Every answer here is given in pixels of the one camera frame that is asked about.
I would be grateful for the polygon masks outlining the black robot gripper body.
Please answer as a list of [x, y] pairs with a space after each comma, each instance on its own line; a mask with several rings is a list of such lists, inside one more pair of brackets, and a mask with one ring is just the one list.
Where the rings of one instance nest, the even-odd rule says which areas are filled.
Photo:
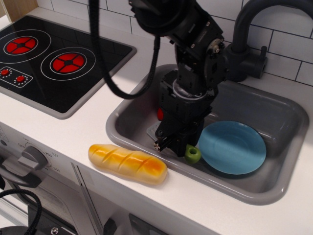
[[211, 112], [211, 103], [218, 94], [219, 77], [208, 76], [196, 84], [198, 93], [192, 94], [179, 84], [181, 75], [177, 70], [165, 74], [160, 80], [159, 107], [164, 117], [155, 132], [156, 146], [160, 151], [171, 143], [171, 131], [187, 127], [203, 127], [204, 118]]

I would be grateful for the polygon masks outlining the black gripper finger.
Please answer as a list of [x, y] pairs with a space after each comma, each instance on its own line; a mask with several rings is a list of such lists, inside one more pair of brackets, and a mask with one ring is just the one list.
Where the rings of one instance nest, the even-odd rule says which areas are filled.
[[168, 148], [178, 157], [183, 157], [187, 145], [195, 146], [198, 143], [203, 127], [187, 127], [180, 130], [171, 131], [169, 138], [171, 143]]

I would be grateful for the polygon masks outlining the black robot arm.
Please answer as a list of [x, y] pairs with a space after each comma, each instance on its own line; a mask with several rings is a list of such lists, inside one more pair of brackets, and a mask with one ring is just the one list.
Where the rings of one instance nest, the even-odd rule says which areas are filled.
[[155, 148], [185, 154], [196, 145], [227, 69], [223, 32], [194, 0], [132, 0], [140, 27], [167, 37], [175, 46], [177, 68], [159, 80], [159, 108], [163, 118]]

